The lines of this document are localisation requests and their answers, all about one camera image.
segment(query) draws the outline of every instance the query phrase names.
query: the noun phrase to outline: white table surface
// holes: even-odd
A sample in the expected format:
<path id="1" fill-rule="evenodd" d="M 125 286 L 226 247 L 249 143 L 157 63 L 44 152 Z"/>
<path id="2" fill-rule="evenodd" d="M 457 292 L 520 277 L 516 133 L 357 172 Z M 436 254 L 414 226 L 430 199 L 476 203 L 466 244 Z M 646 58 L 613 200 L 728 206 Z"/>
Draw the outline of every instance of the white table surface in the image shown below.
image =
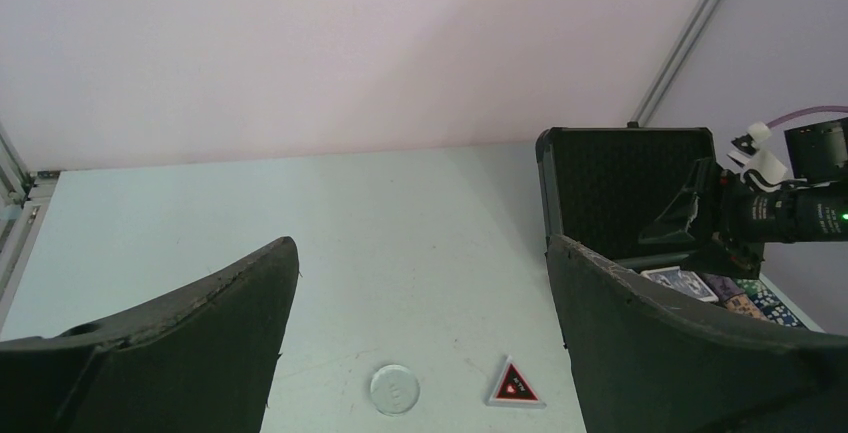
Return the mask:
<path id="1" fill-rule="evenodd" d="M 533 145 L 63 173 L 0 339 L 55 336 L 291 236 L 303 278 L 263 431 L 585 431 Z M 485 406 L 505 355 L 548 406 Z M 411 368 L 405 416 L 372 373 Z"/>

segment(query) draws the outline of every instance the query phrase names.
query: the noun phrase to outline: black case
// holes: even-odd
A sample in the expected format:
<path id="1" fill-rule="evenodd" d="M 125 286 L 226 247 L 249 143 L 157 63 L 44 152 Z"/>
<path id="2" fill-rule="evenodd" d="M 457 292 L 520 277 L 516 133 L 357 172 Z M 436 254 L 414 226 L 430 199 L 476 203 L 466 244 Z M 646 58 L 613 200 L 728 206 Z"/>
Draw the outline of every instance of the black case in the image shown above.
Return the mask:
<path id="1" fill-rule="evenodd" d="M 536 141 L 546 241 L 566 235 L 627 268 L 679 263 L 692 247 L 640 245 L 695 160 L 715 158 L 706 128 L 551 128 Z"/>
<path id="2" fill-rule="evenodd" d="M 298 271 L 280 238 L 58 337 L 0 342 L 0 430 L 259 432 Z"/>
<path id="3" fill-rule="evenodd" d="M 846 431 L 848 338 L 717 308 L 562 236 L 548 275 L 587 432 Z"/>

